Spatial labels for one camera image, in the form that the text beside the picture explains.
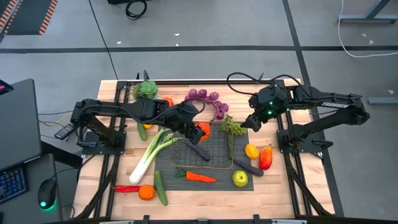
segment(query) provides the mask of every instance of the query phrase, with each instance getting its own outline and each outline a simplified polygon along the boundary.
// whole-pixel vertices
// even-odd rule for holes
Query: computer mouse
[[[41,209],[50,208],[57,198],[56,196],[57,183],[53,179],[47,179],[42,182],[37,194],[37,200]]]

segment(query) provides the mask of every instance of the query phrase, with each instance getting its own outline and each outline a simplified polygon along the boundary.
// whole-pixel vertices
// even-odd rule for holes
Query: green apple
[[[237,187],[244,187],[248,184],[248,175],[243,170],[235,171],[232,180]]]

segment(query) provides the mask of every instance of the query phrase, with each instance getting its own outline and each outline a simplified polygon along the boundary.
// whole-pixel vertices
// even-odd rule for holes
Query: concrete floor
[[[148,2],[147,14],[137,21],[128,20],[122,9],[105,0],[91,2],[109,47],[293,46],[280,0],[153,0]],[[365,12],[373,2],[346,0],[345,14]],[[289,4],[301,46],[340,45],[336,29],[340,1],[289,0]],[[398,14],[398,2],[391,2],[384,11]],[[341,37],[345,45],[398,45],[398,25],[344,24]],[[6,36],[0,43],[0,49],[83,47],[104,47],[104,43],[88,1],[82,0],[59,0],[44,35]],[[113,52],[111,56],[120,79],[134,78],[143,69],[152,79],[224,78],[235,71],[302,78],[294,51]],[[363,95],[371,114],[362,126],[325,131],[327,140],[335,143],[330,155],[345,216],[398,220],[398,107],[366,103],[369,96],[390,96],[389,90],[393,96],[398,93],[398,55],[351,58],[342,51],[307,51],[303,56],[313,86]],[[0,67],[1,79],[9,83],[35,80],[42,113],[70,110],[78,100],[96,98],[100,81],[114,79],[107,53],[0,54]],[[60,117],[40,118],[55,121]],[[49,136],[58,131],[40,128]],[[80,151],[75,136],[68,142],[44,140],[66,151]],[[76,175],[60,175],[62,204],[66,205],[73,200]]]

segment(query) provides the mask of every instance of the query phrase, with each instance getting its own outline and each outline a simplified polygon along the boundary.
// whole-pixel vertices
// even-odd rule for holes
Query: green led light
[[[56,206],[57,206],[57,200],[54,201],[54,204],[52,204],[50,208],[46,208],[46,209],[42,208],[42,210],[46,211],[46,212],[49,212],[49,211],[52,211],[53,209],[55,209]]]

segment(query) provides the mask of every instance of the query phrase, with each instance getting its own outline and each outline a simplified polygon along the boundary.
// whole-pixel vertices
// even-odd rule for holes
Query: grape bunch
[[[243,135],[248,132],[247,128],[241,128],[239,123],[235,123],[233,117],[226,115],[225,123],[223,123],[220,129],[228,134]]]

